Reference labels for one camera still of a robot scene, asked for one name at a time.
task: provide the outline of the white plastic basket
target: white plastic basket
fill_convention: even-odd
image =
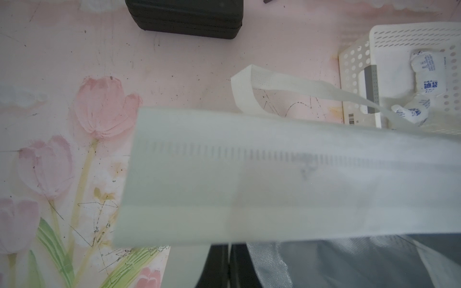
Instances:
[[[445,53],[448,88],[445,94],[432,101],[429,119],[421,128],[461,135],[461,23],[374,26],[368,35],[339,54],[341,88],[358,93],[359,73],[369,65],[376,65],[380,105],[389,109],[393,104],[403,106],[409,102],[415,87],[410,53],[420,48]],[[387,125],[379,113],[364,114],[358,105],[350,102],[344,102],[343,107],[346,124]]]

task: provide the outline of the pink table surface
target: pink table surface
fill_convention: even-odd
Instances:
[[[112,249],[110,237],[136,108],[112,107],[124,113],[117,122],[99,100],[123,102],[133,94],[129,99],[139,95],[145,106],[238,112],[230,78],[249,64],[339,87],[338,52],[372,26],[458,20],[458,4],[437,1],[412,12],[342,0],[246,0],[240,32],[223,40],[141,30],[123,5],[88,12],[74,0],[0,1],[0,84],[47,95],[27,108],[0,106],[0,287],[12,279],[25,287],[38,275],[46,287],[160,286],[165,247],[134,263],[130,279],[115,277],[140,253]],[[281,117],[343,122],[341,102],[277,91],[255,95]],[[82,112],[91,105],[95,115]],[[40,217],[63,250],[73,250],[66,274],[39,241]],[[34,258],[39,273],[32,273]]]

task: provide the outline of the pink tulip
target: pink tulip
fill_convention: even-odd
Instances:
[[[27,248],[35,237],[40,213],[38,203],[11,198],[0,199],[0,254]]]
[[[160,288],[160,271],[151,272],[149,267],[144,267],[139,276],[136,288]]]
[[[102,139],[132,127],[141,104],[139,95],[125,96],[117,78],[87,78],[75,98],[75,113],[91,136]]]
[[[35,141],[19,151],[18,173],[32,190],[55,199],[72,183],[71,147],[62,136],[51,137],[48,143]]]

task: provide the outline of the flower stem print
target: flower stem print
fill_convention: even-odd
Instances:
[[[110,217],[108,221],[108,225],[106,225],[103,229],[99,231],[99,234],[95,237],[96,243],[93,243],[92,247],[85,253],[85,257],[83,258],[83,261],[80,264],[80,268],[78,268],[78,272],[77,272],[77,275],[75,276],[72,287],[75,287],[76,285],[78,285],[83,273],[85,272],[85,269],[88,265],[91,255],[95,252],[96,248],[98,247],[98,243],[101,241],[104,234],[107,233],[107,230],[109,229],[110,225],[112,225],[115,219],[117,219],[117,215],[118,215],[118,210],[112,214],[112,216]]]
[[[78,181],[77,186],[77,193],[74,199],[74,207],[72,209],[72,216],[71,216],[71,227],[78,227],[78,220],[80,219],[80,206],[79,203],[83,200],[83,194],[85,193],[85,188],[88,180],[89,169],[91,167],[91,162],[93,161],[93,157],[96,152],[96,147],[98,146],[98,140],[94,139],[91,142],[90,148],[88,150],[87,157],[85,159],[85,163],[83,164],[82,174],[80,176],[80,180]],[[72,228],[69,230],[69,245],[68,245],[68,255],[72,260],[74,254],[74,246],[75,246],[75,238],[74,234],[72,233]]]
[[[27,277],[28,288],[45,288],[45,281],[40,273],[37,265],[37,259],[35,258],[32,250],[29,250],[29,276]]]
[[[16,288],[16,253],[8,254],[8,263],[10,267],[10,279],[8,285],[10,288]]]

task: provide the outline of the black object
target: black object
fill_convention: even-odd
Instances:
[[[233,39],[242,26],[243,0],[125,0],[141,29]]]
[[[195,288],[227,288],[229,262],[227,245],[212,245]]]
[[[232,245],[230,258],[230,288],[262,288],[246,244]]]
[[[232,245],[230,262],[227,245],[212,245],[195,288],[262,288],[246,244]]]

